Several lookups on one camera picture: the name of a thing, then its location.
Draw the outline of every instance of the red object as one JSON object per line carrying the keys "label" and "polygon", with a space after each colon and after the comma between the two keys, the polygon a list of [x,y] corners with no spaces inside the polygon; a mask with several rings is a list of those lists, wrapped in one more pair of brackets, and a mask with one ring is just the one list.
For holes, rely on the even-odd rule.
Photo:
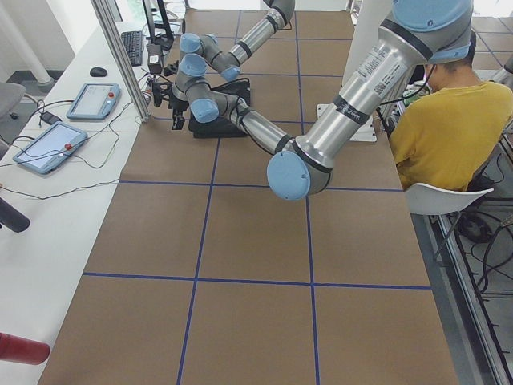
{"label": "red object", "polygon": [[0,333],[0,359],[12,363],[39,365],[50,355],[50,347],[44,342]]}

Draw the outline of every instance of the metal pole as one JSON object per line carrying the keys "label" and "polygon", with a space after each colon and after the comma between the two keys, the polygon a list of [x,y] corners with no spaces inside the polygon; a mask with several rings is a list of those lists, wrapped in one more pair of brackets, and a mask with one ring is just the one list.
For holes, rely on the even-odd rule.
{"label": "metal pole", "polygon": [[131,100],[137,108],[137,112],[141,118],[141,121],[147,122],[150,117],[150,113],[147,109],[146,100],[143,97],[143,93],[139,89],[139,84],[135,78],[134,71],[131,68],[130,60],[119,32],[115,26],[114,15],[111,8],[108,5],[107,0],[91,0],[93,8],[95,8],[96,17],[98,18],[99,25],[102,27],[105,39],[111,49],[112,56],[118,65],[119,71],[123,76],[123,81],[127,87],[128,93],[130,94]]}
{"label": "metal pole", "polygon": [[10,18],[2,2],[0,2],[0,27],[6,34],[6,40],[12,43],[12,47],[20,54],[23,61],[29,67],[30,71],[38,81],[38,86],[40,86],[44,91],[49,91],[55,81],[50,75],[48,75],[45,67],[39,61],[30,44],[23,37],[23,34],[16,26],[16,23],[12,18]]}

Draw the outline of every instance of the light blue joint cap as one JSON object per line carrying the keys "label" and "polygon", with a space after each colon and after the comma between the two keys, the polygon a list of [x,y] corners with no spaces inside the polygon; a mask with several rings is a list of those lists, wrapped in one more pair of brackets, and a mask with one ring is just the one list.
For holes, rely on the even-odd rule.
{"label": "light blue joint cap", "polygon": [[207,63],[197,54],[186,54],[180,62],[180,70],[186,75],[200,78],[207,72]]}
{"label": "light blue joint cap", "polygon": [[448,63],[463,59],[468,54],[469,46],[470,44],[468,46],[454,48],[452,50],[438,51],[436,54],[431,56],[428,64]]}
{"label": "light blue joint cap", "polygon": [[200,123],[209,123],[219,116],[217,104],[210,99],[196,99],[191,103],[191,112]]}
{"label": "light blue joint cap", "polygon": [[223,76],[224,80],[227,82],[231,82],[232,80],[237,79],[240,75],[240,67],[231,66],[227,68],[223,72],[221,72],[221,76]]}
{"label": "light blue joint cap", "polygon": [[439,30],[458,20],[469,9],[472,0],[394,0],[392,12],[407,30]]}
{"label": "light blue joint cap", "polygon": [[187,54],[197,52],[201,47],[201,40],[197,34],[182,34],[180,38],[180,51]]}
{"label": "light blue joint cap", "polygon": [[267,165],[269,187],[282,199],[297,201],[308,195],[310,173],[298,154],[282,151],[275,154]]}

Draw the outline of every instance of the computer mouse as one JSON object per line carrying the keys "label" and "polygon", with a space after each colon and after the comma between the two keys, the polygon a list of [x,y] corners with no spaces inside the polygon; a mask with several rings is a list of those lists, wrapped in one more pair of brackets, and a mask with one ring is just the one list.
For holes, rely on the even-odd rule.
{"label": "computer mouse", "polygon": [[92,67],[89,71],[89,75],[91,75],[93,78],[102,78],[107,76],[107,70],[101,67]]}

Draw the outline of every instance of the chair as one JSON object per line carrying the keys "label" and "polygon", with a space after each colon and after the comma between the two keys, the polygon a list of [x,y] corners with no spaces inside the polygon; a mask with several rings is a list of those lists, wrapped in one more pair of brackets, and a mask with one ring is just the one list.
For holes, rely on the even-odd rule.
{"label": "chair", "polygon": [[410,213],[412,214],[435,215],[437,217],[449,213],[458,214],[456,221],[452,224],[447,235],[443,238],[442,244],[438,247],[436,253],[434,253],[433,259],[435,261],[442,251],[443,246],[447,243],[447,240],[456,228],[456,225],[462,216],[462,210],[468,207],[475,200],[491,193],[492,191],[494,191],[494,189],[489,188],[483,191],[458,192],[444,190],[443,188],[434,187],[425,183],[413,184],[405,191],[406,200],[408,201]]}
{"label": "chair", "polygon": [[[0,82],[0,119],[22,100],[25,92],[25,87],[20,84]],[[15,114],[10,114],[10,117],[18,118]],[[0,159],[3,158],[8,149],[9,144],[0,139]]]}

